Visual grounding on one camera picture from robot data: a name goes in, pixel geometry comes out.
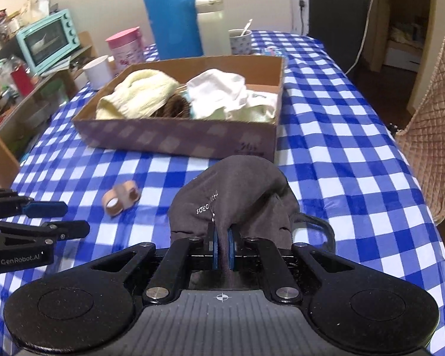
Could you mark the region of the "dark grey cloth cap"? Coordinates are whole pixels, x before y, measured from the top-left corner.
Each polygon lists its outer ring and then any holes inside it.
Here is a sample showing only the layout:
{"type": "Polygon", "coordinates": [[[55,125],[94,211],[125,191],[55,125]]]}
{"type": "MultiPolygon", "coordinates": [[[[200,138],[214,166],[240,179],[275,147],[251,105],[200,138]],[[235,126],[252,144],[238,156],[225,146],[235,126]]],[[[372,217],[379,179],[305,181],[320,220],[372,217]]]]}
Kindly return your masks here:
{"type": "Polygon", "coordinates": [[[230,268],[230,230],[243,238],[269,239],[277,247],[289,249],[294,230],[308,223],[324,233],[327,251],[336,248],[328,222],[302,213],[282,171],[256,156],[235,155],[213,164],[177,192],[168,216],[172,241],[203,237],[210,223],[216,227],[220,267],[194,272],[190,277],[192,289],[257,287],[254,272],[230,268]]]}

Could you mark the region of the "white mesh bag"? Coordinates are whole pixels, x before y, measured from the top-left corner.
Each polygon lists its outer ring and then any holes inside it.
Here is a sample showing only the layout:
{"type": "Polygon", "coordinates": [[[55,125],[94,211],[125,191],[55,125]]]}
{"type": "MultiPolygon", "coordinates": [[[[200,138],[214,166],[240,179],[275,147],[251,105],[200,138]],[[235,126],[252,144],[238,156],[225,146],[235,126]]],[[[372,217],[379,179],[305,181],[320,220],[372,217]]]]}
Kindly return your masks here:
{"type": "Polygon", "coordinates": [[[224,107],[225,121],[272,123],[276,119],[278,95],[251,90],[243,76],[210,69],[186,84],[190,109],[224,107]]]}

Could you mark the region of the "cream yellow towel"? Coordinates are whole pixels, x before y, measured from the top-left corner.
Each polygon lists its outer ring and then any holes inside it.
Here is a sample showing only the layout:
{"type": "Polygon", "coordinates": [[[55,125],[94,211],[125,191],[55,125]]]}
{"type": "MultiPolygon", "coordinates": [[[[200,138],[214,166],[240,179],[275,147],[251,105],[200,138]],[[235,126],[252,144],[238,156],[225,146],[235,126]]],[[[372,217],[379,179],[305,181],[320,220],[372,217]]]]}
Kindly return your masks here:
{"type": "Polygon", "coordinates": [[[180,85],[162,71],[134,71],[115,87],[113,93],[98,101],[96,120],[150,117],[164,106],[180,85]]]}

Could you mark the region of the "wooden shelf cabinet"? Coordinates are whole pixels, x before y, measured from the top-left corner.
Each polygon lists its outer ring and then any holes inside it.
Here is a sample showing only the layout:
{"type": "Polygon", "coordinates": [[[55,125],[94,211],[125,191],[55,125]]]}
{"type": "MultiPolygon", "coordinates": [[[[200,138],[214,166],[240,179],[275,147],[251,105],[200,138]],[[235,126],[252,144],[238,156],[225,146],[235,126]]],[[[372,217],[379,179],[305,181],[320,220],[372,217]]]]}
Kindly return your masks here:
{"type": "Polygon", "coordinates": [[[72,99],[83,86],[77,81],[83,77],[82,66],[96,57],[97,52],[89,32],[80,32],[79,40],[81,48],[70,56],[70,61],[78,64],[77,68],[46,76],[29,95],[5,113],[0,123],[0,187],[11,186],[18,174],[20,159],[64,105],[64,101],[46,96],[45,88],[58,82],[63,85],[66,97],[72,99]]]}

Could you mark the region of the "beige tape roll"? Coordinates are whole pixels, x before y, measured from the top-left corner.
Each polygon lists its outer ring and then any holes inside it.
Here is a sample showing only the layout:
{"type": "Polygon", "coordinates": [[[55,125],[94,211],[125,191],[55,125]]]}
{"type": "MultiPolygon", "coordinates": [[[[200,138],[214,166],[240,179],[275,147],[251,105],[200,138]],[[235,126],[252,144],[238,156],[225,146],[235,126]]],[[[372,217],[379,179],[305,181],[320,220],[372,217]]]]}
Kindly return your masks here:
{"type": "Polygon", "coordinates": [[[140,200],[140,191],[135,181],[116,184],[102,197],[102,205],[106,214],[115,217],[133,207],[140,200]]]}

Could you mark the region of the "red container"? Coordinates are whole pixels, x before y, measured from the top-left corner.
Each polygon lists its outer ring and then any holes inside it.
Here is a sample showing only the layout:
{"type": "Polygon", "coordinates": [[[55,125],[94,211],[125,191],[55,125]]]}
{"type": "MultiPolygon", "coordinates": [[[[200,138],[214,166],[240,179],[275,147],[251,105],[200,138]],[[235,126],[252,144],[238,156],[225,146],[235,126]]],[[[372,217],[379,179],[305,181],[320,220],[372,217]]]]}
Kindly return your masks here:
{"type": "Polygon", "coordinates": [[[26,97],[34,90],[34,84],[22,64],[14,66],[10,75],[22,97],[26,97]]]}

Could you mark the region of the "light green cloth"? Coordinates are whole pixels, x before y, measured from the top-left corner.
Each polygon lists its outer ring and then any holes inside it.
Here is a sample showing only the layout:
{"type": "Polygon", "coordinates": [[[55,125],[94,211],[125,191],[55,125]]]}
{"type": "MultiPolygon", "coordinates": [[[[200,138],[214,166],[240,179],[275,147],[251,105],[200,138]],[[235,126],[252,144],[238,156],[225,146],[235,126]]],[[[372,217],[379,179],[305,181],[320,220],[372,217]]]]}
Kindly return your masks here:
{"type": "Polygon", "coordinates": [[[193,105],[190,114],[196,120],[226,120],[224,107],[196,107],[193,105]]]}

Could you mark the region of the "cardboard tray box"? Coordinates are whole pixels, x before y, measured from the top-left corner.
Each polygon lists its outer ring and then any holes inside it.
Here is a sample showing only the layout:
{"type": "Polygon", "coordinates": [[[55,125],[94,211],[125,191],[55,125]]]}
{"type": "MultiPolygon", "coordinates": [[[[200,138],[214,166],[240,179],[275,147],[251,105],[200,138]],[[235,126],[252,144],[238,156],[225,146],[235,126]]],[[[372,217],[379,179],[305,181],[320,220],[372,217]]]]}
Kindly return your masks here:
{"type": "Polygon", "coordinates": [[[210,68],[217,68],[240,74],[247,87],[255,91],[280,96],[284,90],[285,59],[282,57],[225,55],[134,64],[100,89],[73,117],[72,123],[86,145],[209,159],[252,155],[274,161],[278,119],[270,123],[182,117],[96,119],[99,100],[112,93],[131,73],[143,68],[162,71],[180,83],[210,68]]]}

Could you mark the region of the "white ceramic mug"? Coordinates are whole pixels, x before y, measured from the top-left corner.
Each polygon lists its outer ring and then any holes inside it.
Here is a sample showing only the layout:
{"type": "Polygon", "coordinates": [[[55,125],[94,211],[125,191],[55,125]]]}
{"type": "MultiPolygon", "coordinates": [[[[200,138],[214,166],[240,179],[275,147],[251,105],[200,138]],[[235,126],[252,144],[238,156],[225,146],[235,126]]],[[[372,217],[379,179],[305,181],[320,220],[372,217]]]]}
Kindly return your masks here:
{"type": "Polygon", "coordinates": [[[82,68],[90,87],[98,91],[114,79],[108,55],[102,55],[85,64],[82,68]]]}

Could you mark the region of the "mint green toaster oven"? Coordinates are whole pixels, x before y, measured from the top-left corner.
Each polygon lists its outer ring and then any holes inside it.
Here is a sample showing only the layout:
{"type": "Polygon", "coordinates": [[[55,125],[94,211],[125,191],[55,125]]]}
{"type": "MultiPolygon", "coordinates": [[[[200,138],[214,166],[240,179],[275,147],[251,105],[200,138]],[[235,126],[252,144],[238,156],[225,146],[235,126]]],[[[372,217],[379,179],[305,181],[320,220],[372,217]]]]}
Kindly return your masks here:
{"type": "Polygon", "coordinates": [[[74,21],[68,9],[59,10],[21,28],[17,43],[33,74],[42,74],[80,47],[74,21]]]}

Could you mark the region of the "snack bags on oven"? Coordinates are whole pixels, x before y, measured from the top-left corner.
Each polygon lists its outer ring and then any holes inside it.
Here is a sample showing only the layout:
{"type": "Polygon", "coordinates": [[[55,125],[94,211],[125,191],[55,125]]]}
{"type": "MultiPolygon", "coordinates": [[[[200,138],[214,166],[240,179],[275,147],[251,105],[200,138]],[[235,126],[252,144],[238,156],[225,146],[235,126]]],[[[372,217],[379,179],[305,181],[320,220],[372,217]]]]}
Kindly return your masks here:
{"type": "Polygon", "coordinates": [[[27,0],[10,15],[0,10],[0,43],[8,42],[17,32],[50,15],[50,0],[27,0]]]}

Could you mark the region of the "pink hello kitty cup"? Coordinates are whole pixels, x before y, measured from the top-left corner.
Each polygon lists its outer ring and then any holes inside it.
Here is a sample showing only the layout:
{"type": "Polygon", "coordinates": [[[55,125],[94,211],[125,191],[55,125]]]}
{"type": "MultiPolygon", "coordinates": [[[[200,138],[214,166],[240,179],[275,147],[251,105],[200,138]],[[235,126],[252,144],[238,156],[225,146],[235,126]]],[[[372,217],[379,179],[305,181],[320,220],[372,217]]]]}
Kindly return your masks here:
{"type": "Polygon", "coordinates": [[[130,65],[145,62],[144,41],[140,27],[132,27],[106,39],[115,62],[115,69],[123,71],[130,65]]]}

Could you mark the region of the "brown quilted chair right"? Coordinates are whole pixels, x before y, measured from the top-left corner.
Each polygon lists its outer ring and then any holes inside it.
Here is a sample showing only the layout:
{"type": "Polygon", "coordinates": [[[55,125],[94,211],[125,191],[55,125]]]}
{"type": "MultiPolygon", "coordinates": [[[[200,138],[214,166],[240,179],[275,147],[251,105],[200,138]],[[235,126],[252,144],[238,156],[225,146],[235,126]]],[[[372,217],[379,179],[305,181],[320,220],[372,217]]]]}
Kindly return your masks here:
{"type": "Polygon", "coordinates": [[[417,178],[434,222],[441,223],[445,219],[445,38],[427,93],[395,140],[417,178]]]}

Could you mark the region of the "blue thermos flask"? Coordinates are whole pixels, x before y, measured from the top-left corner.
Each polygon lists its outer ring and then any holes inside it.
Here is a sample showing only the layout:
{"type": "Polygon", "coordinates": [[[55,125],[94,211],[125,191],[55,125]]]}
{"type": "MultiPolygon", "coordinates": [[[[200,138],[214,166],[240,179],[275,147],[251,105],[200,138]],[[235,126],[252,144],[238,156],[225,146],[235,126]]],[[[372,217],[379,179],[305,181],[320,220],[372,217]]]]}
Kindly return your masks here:
{"type": "Polygon", "coordinates": [[[195,0],[144,0],[159,58],[203,55],[195,0]]]}

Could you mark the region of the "black mini fridge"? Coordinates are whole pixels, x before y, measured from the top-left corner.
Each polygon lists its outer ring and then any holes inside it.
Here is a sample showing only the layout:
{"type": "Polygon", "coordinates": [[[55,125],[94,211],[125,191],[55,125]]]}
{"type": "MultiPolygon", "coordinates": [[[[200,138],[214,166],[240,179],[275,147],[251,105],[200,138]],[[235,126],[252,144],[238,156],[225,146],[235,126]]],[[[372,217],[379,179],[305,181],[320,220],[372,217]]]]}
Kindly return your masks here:
{"type": "Polygon", "coordinates": [[[363,53],[374,0],[291,0],[292,29],[322,43],[349,75],[363,53]]]}

